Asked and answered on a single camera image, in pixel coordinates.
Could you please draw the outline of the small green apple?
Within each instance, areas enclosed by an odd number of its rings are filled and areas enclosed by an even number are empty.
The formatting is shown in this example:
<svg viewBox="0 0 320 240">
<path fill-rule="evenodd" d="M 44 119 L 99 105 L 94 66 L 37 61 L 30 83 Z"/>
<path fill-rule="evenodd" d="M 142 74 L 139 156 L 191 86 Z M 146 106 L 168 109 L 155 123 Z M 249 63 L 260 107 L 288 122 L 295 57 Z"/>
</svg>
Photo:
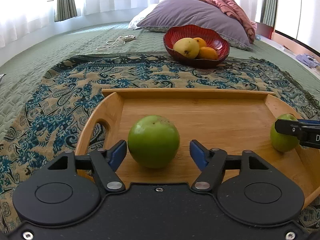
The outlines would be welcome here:
<svg viewBox="0 0 320 240">
<path fill-rule="evenodd" d="M 294 136 L 278 133 L 275 129 L 275 123 L 272 124 L 270 129 L 272 146 L 279 152 L 288 152 L 294 149 L 299 144 L 299 140 Z"/>
</svg>

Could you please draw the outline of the large green apple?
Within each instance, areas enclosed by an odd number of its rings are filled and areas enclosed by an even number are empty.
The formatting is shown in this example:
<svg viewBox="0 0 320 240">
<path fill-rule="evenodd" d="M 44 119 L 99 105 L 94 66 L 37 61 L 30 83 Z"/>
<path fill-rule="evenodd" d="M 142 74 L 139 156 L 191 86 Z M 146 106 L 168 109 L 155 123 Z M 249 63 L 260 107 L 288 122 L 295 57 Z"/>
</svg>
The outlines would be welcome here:
<svg viewBox="0 0 320 240">
<path fill-rule="evenodd" d="M 163 168 L 177 154 L 180 134 L 168 118 L 148 115 L 131 127 L 127 145 L 131 156 L 140 165 Z"/>
</svg>

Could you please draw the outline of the wooden bamboo tray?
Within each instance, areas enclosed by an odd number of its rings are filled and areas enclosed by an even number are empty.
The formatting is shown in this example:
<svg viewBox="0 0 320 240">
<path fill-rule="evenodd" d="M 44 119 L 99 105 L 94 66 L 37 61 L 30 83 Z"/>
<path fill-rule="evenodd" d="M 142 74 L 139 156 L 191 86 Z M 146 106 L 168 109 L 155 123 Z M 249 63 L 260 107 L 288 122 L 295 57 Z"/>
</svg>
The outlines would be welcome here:
<svg viewBox="0 0 320 240">
<path fill-rule="evenodd" d="M 84 126 L 76 154 L 84 155 L 96 124 L 106 128 L 103 147 L 111 148 L 127 139 L 133 124 L 147 115 L 168 118 L 180 134 L 175 159 L 162 170 L 138 165 L 127 155 L 117 175 L 129 185 L 140 183 L 192 183 L 199 169 L 189 154 L 196 139 L 207 148 L 221 148 L 232 155 L 252 150 L 300 186 L 305 203 L 319 196 L 319 150 L 296 147 L 287 153 L 276 151 L 270 141 L 270 128 L 282 114 L 296 111 L 272 92 L 195 89 L 123 88 L 103 89 L 103 101 Z"/>
</svg>

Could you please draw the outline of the blue clothes on floor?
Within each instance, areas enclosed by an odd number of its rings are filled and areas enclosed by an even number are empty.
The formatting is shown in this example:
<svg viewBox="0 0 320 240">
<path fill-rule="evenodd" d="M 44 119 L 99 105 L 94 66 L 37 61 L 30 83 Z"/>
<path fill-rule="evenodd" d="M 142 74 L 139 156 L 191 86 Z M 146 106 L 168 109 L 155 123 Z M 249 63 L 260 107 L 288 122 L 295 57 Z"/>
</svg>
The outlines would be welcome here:
<svg viewBox="0 0 320 240">
<path fill-rule="evenodd" d="M 316 68 L 319 66 L 319 62 L 311 55 L 309 54 L 298 54 L 296 56 L 296 59 L 308 66 L 309 68 Z"/>
</svg>

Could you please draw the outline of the blue paisley blanket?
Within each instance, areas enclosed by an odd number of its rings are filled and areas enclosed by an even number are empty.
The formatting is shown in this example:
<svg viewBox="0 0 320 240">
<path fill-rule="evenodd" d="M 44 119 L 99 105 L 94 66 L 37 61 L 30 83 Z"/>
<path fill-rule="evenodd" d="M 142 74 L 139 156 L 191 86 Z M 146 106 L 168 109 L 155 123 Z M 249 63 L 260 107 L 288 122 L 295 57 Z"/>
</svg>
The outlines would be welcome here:
<svg viewBox="0 0 320 240">
<path fill-rule="evenodd" d="M 1 140 L 1 231 L 20 223 L 12 194 L 21 181 L 79 135 L 110 88 L 218 88 L 274 92 L 302 117 L 318 120 L 319 101 L 292 72 L 265 59 L 228 58 L 213 69 L 183 66 L 166 54 L 78 55 L 52 66 Z"/>
</svg>

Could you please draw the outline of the front orange in bowl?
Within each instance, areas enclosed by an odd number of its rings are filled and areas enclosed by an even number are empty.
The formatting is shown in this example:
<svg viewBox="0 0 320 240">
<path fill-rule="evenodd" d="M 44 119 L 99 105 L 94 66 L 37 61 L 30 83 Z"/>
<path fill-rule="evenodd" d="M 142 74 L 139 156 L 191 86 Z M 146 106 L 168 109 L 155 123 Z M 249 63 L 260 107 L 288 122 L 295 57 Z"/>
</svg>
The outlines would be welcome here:
<svg viewBox="0 0 320 240">
<path fill-rule="evenodd" d="M 210 47 L 200 47 L 198 58 L 208 59 L 208 60 L 217 60 L 219 58 L 215 49 Z"/>
</svg>

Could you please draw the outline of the orange in bowl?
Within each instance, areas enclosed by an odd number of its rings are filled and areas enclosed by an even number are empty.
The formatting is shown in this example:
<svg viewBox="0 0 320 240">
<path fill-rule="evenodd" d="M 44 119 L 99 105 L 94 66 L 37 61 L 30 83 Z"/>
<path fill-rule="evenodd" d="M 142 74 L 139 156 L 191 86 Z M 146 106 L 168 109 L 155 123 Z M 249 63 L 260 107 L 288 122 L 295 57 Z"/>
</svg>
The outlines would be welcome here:
<svg viewBox="0 0 320 240">
<path fill-rule="evenodd" d="M 207 46 L 206 41 L 200 37 L 195 37 L 194 40 L 197 42 L 197 44 L 199 45 L 200 48 Z"/>
<path fill-rule="evenodd" d="M 210 47 L 200 47 L 198 58 L 208 59 L 208 60 L 217 60 L 219 58 L 215 49 Z"/>
</svg>

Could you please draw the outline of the red ribbed bowl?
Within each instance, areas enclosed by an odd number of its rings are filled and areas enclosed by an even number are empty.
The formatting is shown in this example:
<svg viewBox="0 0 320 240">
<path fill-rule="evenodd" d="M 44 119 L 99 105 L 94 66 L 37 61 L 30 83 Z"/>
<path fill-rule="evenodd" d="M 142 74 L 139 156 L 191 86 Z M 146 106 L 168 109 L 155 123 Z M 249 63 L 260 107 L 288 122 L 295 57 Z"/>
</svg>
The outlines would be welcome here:
<svg viewBox="0 0 320 240">
<path fill-rule="evenodd" d="M 201 69 L 217 67 L 230 51 L 229 43 L 217 32 L 193 24 L 171 27 L 163 43 L 173 59 Z"/>
</svg>

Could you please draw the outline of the right green curtain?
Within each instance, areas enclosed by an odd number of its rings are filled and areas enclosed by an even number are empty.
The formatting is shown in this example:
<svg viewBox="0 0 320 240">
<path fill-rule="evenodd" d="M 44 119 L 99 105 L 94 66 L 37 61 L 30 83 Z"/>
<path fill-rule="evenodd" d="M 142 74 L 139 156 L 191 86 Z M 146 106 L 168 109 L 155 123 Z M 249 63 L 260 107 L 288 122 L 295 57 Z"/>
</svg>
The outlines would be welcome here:
<svg viewBox="0 0 320 240">
<path fill-rule="evenodd" d="M 278 0 L 263 0 L 260 22 L 274 28 L 277 15 Z"/>
</svg>

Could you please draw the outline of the green curtain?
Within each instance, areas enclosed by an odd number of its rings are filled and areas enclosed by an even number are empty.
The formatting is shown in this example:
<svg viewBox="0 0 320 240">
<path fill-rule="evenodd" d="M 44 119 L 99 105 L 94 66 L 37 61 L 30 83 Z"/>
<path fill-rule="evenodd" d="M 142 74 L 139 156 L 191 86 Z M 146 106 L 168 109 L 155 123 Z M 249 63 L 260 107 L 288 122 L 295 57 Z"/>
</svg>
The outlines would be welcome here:
<svg viewBox="0 0 320 240">
<path fill-rule="evenodd" d="M 75 0 L 54 0 L 54 22 L 62 22 L 78 15 Z"/>
<path fill-rule="evenodd" d="M 277 15 L 278 0 L 263 0 L 260 22 L 274 28 Z"/>
</svg>

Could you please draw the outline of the back orange in bowl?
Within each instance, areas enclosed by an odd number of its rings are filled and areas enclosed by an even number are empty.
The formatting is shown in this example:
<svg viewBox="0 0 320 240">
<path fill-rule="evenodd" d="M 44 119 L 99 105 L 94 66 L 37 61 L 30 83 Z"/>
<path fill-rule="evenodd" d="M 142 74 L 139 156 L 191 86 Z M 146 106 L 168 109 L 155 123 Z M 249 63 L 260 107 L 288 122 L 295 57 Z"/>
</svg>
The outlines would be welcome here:
<svg viewBox="0 0 320 240">
<path fill-rule="evenodd" d="M 199 45 L 200 48 L 207 46 L 206 41 L 200 37 L 195 37 L 194 40 L 197 42 L 197 44 Z"/>
</svg>

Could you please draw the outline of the green quilted bedspread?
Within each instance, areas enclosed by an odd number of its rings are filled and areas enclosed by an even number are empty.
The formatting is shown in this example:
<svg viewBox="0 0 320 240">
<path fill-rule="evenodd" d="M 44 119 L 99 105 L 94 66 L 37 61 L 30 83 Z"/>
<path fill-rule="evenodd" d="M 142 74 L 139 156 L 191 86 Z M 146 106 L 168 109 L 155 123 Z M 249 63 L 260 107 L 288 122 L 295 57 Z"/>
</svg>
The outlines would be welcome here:
<svg viewBox="0 0 320 240">
<path fill-rule="evenodd" d="M 126 52 L 164 51 L 163 34 L 128 29 L 127 22 L 109 23 L 55 35 L 16 55 L 1 66 L 1 136 L 5 136 L 23 105 L 35 92 L 46 71 L 74 55 L 94 54 L 96 48 L 120 35 L 135 35 L 124 46 L 106 51 L 108 54 Z M 319 99 L 319 78 L 295 59 L 271 46 L 263 39 L 255 41 L 252 51 L 231 48 L 231 57 L 265 59 L 289 74 L 302 87 Z"/>
</svg>

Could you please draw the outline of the pink crumpled cloth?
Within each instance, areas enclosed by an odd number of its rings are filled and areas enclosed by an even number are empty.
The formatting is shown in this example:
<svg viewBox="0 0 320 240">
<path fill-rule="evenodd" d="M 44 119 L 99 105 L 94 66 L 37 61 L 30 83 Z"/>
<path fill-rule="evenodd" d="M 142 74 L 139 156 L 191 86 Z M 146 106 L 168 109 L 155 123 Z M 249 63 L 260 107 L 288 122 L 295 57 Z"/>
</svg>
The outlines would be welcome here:
<svg viewBox="0 0 320 240">
<path fill-rule="evenodd" d="M 244 28 L 250 44 L 255 41 L 257 24 L 251 21 L 245 11 L 238 6 L 235 0 L 197 0 L 220 9 L 228 17 L 237 20 Z"/>
</svg>

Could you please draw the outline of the purple pillow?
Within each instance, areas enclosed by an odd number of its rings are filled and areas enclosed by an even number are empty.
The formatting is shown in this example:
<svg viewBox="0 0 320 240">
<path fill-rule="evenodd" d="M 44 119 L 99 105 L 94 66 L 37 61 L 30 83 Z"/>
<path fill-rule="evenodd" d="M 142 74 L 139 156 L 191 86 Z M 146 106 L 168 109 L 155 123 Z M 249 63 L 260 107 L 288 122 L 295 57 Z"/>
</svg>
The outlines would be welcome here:
<svg viewBox="0 0 320 240">
<path fill-rule="evenodd" d="M 165 33 L 171 27 L 193 24 L 217 32 L 230 46 L 251 51 L 252 46 L 239 21 L 219 8 L 198 0 L 164 0 L 138 24 L 149 31 Z"/>
</svg>

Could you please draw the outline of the left green curtain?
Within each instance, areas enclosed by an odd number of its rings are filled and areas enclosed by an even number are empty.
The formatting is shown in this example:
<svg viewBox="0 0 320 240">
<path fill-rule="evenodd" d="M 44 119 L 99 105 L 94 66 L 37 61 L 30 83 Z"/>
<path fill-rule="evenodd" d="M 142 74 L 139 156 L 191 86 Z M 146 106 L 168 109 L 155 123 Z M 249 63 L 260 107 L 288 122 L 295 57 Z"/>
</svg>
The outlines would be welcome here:
<svg viewBox="0 0 320 240">
<path fill-rule="evenodd" d="M 78 15 L 75 0 L 54 0 L 54 22 L 62 22 Z"/>
</svg>

